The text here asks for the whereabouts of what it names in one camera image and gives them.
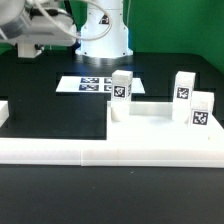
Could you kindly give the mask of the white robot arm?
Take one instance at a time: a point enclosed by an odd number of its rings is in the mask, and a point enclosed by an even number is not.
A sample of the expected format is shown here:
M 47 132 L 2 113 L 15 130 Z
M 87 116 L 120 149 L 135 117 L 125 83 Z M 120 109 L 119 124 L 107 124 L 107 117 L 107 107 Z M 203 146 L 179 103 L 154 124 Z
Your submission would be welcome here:
M 0 43 L 17 48 L 20 58 L 35 58 L 46 46 L 80 46 L 81 60 L 95 64 L 129 61 L 129 30 L 123 0 L 80 0 L 87 4 L 82 27 L 68 10 L 69 0 L 0 0 Z

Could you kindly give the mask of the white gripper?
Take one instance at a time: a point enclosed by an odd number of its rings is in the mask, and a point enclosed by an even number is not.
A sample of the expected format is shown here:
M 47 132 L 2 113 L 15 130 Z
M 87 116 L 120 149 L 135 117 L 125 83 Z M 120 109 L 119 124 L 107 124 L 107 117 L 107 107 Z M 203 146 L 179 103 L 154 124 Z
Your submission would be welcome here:
M 56 24 L 52 24 L 42 15 L 35 15 L 29 21 L 21 20 L 18 26 L 10 25 L 6 28 L 9 43 L 72 46 L 76 39 L 76 27 L 68 14 L 59 13 L 53 17 Z

